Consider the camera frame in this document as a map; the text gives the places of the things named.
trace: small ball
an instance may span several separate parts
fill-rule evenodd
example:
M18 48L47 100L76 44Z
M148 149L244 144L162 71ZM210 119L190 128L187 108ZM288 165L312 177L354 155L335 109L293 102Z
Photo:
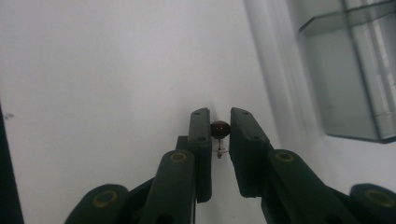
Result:
M212 136L216 139L222 139L228 134L230 134L231 126L222 120L217 120L210 124L210 130L212 131Z

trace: white wall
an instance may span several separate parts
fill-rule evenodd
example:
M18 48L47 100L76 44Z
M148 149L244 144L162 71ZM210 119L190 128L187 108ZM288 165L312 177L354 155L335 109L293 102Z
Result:
M62 223L105 183L155 175L190 112L252 112L276 126L241 1L0 2L0 95L25 223ZM197 223L263 223L213 160L213 199Z
M349 193L359 183L396 191L396 143L387 145L330 137L318 121L293 4L250 1L245 5L261 59L281 146L299 153L325 184Z

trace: glass panel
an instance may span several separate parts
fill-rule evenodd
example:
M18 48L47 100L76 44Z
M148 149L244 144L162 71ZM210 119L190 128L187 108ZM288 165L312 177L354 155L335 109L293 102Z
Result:
M306 46L326 133L379 140L347 30L308 36Z
M370 6L356 7L347 11L351 26L374 21L396 11L396 1L385 1ZM337 11L323 16L313 17L300 28L305 35L320 35L344 27L344 13Z
M395 15L392 14L353 28L381 138L395 136L394 22Z

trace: round screw hole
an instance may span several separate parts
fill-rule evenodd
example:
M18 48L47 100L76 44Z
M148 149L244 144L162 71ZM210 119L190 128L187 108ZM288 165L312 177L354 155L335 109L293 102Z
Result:
M342 224L343 223L343 220L340 217L333 215L333 214L327 215L324 218L324 221L329 224Z
M277 153L276 158L280 161L294 161L294 157L292 157L289 153L286 152Z
M177 152L172 154L170 159L172 162L183 162L187 160L187 156L184 153Z
M156 221L157 224L172 224L174 219L171 215L160 215Z
M393 207L395 205L395 201L388 194L376 189L367 189L364 192L364 196L383 207Z
M110 189L102 191L93 198L93 205L95 207L107 207L114 203L119 195L116 191Z

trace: glass shelf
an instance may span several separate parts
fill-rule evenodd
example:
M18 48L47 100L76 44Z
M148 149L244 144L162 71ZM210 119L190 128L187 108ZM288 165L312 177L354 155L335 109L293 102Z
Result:
M364 7L354 7L348 9L346 14L343 11L336 11L313 17L299 29L299 32L305 35L321 35L345 28L345 15L348 16L351 26L357 26L377 20L394 12L396 12L396 0L380 2Z
M326 134L396 141L395 12L396 0L384 1L317 16L300 29Z

